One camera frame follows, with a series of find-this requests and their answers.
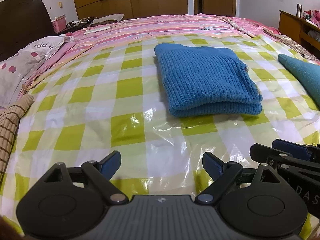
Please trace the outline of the blue knitted striped sweater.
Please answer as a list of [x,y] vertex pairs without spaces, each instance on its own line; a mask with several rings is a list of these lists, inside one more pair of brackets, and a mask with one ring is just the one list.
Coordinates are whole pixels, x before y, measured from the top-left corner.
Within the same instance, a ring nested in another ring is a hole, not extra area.
[[171,115],[262,112],[263,96],[249,67],[231,49],[162,43],[154,52]]

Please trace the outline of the teal fleece cloth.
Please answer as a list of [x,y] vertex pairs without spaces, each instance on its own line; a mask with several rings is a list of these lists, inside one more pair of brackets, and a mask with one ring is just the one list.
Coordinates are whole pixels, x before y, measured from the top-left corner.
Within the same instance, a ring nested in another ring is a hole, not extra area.
[[278,61],[300,82],[310,97],[319,106],[319,65],[301,61],[285,54],[278,55]]

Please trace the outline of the beige brown striped garment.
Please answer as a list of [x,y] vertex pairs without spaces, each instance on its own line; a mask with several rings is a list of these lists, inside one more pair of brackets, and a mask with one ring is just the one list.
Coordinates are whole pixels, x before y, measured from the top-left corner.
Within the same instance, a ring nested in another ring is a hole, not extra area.
[[18,101],[6,109],[1,109],[0,121],[0,158],[1,158],[1,180],[3,180],[7,168],[12,147],[21,118],[27,113],[34,102],[34,97],[25,94]]

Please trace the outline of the wooden side cabinet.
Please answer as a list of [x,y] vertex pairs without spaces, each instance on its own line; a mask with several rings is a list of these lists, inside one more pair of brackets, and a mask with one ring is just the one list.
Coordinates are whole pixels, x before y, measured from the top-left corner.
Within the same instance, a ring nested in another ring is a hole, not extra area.
[[280,10],[279,31],[319,59],[319,28],[288,12]]

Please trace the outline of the grey pillow with pink dots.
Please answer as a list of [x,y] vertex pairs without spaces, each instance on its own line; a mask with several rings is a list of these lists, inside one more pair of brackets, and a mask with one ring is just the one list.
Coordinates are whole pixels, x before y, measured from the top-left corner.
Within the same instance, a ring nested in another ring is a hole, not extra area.
[[56,64],[75,45],[72,36],[47,36],[31,42],[1,62],[1,107],[8,107],[38,76]]

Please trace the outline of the pink striped bed quilt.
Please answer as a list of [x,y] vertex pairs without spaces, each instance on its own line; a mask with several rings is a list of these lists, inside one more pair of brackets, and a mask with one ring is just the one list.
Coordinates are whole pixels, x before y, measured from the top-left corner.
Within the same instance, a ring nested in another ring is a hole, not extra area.
[[50,69],[38,76],[28,88],[23,87],[23,93],[37,86],[45,77],[55,72],[59,67],[62,67],[81,54],[91,50],[138,42],[152,37],[178,34],[201,34],[213,37],[255,37],[262,34],[265,29],[277,35],[280,33],[280,31],[274,27],[268,27],[260,22],[247,18],[206,14],[159,15],[124,20],[109,24],[108,26],[111,26],[108,30],[87,35],[84,34],[85,31],[93,27],[67,33],[66,36],[75,38],[74,47],[68,50]]

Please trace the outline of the white flat card on bed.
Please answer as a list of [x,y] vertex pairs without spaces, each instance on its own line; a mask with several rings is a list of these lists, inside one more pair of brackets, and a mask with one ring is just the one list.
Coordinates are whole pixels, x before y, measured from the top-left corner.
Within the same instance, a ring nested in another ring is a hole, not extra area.
[[108,25],[106,25],[106,26],[100,26],[100,27],[95,27],[95,28],[92,28],[92,29],[87,29],[84,34],[87,35],[87,34],[91,34],[91,33],[96,33],[96,32],[100,32],[100,31],[105,31],[105,30],[108,30],[108,29],[110,29],[110,28],[111,28],[111,26],[108,26]]

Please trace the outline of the metal thermos bottle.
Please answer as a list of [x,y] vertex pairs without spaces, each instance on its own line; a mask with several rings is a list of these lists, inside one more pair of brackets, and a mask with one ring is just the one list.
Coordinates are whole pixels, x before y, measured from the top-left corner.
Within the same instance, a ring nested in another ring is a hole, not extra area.
[[297,9],[296,9],[296,17],[297,18],[301,18],[302,17],[302,5],[301,4],[297,4]]

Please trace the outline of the pink storage box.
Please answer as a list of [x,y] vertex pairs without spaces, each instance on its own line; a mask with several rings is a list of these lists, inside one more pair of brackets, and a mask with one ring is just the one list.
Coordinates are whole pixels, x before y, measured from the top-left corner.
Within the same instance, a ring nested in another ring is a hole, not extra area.
[[52,20],[52,25],[53,25],[53,28],[54,28],[54,31],[56,33],[59,33],[63,30],[66,29],[66,15],[63,14],[59,17],[56,17],[54,20]]

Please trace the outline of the grey folded cloth on nightstand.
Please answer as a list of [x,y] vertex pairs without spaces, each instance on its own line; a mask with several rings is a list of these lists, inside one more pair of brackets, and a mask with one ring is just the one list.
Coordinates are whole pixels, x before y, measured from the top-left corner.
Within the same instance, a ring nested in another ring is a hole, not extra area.
[[97,25],[104,25],[110,23],[117,23],[120,22],[124,18],[124,14],[113,14],[104,16],[101,18],[94,19],[93,22],[90,24],[90,27],[94,27]]

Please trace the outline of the dark brown headboard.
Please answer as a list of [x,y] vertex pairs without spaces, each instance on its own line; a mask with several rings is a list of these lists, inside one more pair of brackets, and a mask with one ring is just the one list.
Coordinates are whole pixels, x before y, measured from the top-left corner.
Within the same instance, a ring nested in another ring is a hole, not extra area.
[[0,57],[4,61],[29,43],[55,36],[42,0],[4,0],[0,7]]

